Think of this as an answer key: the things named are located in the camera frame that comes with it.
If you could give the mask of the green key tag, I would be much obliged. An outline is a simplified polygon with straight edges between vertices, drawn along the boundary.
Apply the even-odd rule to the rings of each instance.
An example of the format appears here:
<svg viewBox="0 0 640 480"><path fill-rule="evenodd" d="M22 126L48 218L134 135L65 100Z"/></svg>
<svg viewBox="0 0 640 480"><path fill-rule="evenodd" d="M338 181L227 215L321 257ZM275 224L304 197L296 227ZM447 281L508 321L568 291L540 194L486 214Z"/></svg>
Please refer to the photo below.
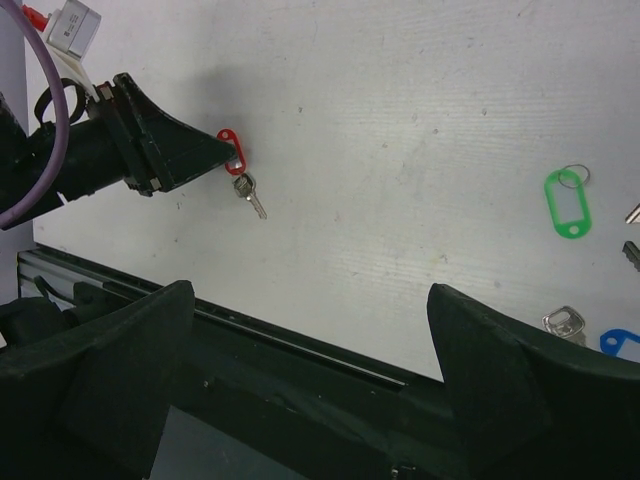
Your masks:
<svg viewBox="0 0 640 480"><path fill-rule="evenodd" d="M576 166L552 171L545 179L543 190L554 231L562 238L577 240L592 227L592 218L585 194L589 171L584 175Z"/></svg>

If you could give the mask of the silver key by blue tag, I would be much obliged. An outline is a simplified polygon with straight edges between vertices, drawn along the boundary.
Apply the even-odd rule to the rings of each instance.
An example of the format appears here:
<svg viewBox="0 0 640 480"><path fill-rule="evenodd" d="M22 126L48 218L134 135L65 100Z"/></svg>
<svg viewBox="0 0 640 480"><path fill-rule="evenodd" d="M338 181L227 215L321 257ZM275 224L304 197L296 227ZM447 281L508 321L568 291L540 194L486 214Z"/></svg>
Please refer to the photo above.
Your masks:
<svg viewBox="0 0 640 480"><path fill-rule="evenodd" d="M573 307L562 306L543 316L541 323L546 332L576 345L586 346L586 322Z"/></svg>

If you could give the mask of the dark loose key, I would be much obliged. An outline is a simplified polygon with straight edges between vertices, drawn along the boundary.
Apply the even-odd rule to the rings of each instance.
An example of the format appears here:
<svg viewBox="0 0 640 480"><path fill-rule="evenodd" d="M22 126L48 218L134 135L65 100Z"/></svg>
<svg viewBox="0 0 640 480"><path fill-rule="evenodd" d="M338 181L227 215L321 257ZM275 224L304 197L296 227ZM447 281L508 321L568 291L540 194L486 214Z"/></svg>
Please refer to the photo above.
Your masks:
<svg viewBox="0 0 640 480"><path fill-rule="evenodd" d="M622 253L633 265L636 271L640 272L640 248L633 241L625 241Z"/></svg>

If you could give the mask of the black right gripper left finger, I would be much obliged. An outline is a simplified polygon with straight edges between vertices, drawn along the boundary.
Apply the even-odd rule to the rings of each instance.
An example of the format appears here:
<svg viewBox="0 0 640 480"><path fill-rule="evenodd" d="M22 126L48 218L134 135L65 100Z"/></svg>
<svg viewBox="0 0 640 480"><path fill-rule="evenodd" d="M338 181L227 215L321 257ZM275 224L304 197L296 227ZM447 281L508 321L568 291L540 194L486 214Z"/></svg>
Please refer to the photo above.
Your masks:
<svg viewBox="0 0 640 480"><path fill-rule="evenodd" d="M190 283L125 306L1 308L1 475L146 479L192 328Z"/></svg>

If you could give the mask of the loose silver key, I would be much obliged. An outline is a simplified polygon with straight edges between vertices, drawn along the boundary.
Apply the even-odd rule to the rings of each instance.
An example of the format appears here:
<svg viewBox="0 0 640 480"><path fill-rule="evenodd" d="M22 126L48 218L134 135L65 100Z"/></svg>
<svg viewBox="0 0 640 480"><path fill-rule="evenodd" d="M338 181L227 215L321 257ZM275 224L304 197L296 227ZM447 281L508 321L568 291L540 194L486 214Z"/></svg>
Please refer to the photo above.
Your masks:
<svg viewBox="0 0 640 480"><path fill-rule="evenodd" d="M638 224L640 222L640 204L637 204L626 216L626 224Z"/></svg>

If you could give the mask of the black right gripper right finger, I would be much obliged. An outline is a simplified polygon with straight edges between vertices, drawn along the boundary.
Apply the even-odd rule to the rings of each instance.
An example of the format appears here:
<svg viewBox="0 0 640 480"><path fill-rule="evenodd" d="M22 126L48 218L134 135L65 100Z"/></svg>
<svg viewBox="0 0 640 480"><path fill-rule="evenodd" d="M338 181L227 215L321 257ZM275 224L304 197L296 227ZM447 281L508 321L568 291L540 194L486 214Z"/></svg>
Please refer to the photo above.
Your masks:
<svg viewBox="0 0 640 480"><path fill-rule="evenodd" d="M444 284L427 317L477 479L636 479L639 366L503 315Z"/></svg>

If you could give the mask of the blue key tag near front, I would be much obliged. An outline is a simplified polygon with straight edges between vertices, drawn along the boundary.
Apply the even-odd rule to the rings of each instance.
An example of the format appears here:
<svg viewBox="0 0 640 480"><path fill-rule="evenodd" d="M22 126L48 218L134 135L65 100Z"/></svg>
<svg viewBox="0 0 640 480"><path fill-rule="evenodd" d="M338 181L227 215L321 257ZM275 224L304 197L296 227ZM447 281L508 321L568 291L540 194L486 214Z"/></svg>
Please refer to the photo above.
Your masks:
<svg viewBox="0 0 640 480"><path fill-rule="evenodd" d="M625 329L610 329L600 336L600 350L605 355L639 363L640 336Z"/></svg>

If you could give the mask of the silver key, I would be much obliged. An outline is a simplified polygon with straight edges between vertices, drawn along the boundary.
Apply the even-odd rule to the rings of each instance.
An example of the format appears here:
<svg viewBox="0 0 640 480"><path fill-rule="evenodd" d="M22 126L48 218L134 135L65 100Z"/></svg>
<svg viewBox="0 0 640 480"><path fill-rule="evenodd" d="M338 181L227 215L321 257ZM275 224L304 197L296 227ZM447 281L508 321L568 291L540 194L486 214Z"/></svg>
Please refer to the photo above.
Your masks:
<svg viewBox="0 0 640 480"><path fill-rule="evenodd" d="M626 216L626 224L638 224L640 222L640 204L637 204Z"/></svg>
<svg viewBox="0 0 640 480"><path fill-rule="evenodd" d="M586 346L586 322L573 307L562 306L543 316L541 323L546 332L576 345Z"/></svg>
<svg viewBox="0 0 640 480"><path fill-rule="evenodd" d="M255 181L249 174L242 173L237 176L233 181L233 187L237 196L246 200L253 207L261 220L266 220L268 218L266 210L258 199Z"/></svg>

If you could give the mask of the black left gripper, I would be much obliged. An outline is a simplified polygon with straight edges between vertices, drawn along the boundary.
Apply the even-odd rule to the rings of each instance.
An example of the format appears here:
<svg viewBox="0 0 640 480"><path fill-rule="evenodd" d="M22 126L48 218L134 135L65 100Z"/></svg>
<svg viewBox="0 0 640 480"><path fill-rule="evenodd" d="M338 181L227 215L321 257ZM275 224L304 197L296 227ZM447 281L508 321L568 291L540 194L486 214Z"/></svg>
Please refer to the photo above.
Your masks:
<svg viewBox="0 0 640 480"><path fill-rule="evenodd" d="M74 89L76 105L59 173L63 198L89 196L120 181L150 197L234 159L230 143L171 116L129 73L98 85L97 98L78 84Z"/></svg>

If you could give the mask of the red key tag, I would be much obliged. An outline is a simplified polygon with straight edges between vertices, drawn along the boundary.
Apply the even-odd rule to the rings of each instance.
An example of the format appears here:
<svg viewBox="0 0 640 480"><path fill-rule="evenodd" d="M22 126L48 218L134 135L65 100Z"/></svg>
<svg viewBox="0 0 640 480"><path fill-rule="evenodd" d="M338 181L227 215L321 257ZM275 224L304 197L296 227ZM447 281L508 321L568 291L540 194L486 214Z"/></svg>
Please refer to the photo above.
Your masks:
<svg viewBox="0 0 640 480"><path fill-rule="evenodd" d="M238 134L232 129L224 128L217 133L217 138L230 144L235 151L234 156L225 163L225 170L234 177L244 174L247 161Z"/></svg>

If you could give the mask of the black front mounting rail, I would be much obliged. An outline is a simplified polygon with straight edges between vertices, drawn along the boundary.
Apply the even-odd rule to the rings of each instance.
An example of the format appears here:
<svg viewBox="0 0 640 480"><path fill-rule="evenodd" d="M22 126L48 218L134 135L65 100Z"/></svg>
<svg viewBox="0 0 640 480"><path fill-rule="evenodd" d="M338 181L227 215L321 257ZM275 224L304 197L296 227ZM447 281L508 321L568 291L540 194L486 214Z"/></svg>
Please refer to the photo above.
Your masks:
<svg viewBox="0 0 640 480"><path fill-rule="evenodd" d="M158 284L140 277L41 245L20 253L18 265L42 274L51 274L59 279L66 278L71 283L81 280L94 283L127 299L160 289ZM270 343L308 360L343 368L349 373L377 381L387 387L401 389L408 386L414 377L414 374L406 369L204 300L195 301L195 316L206 324L252 337L255 341Z"/></svg>

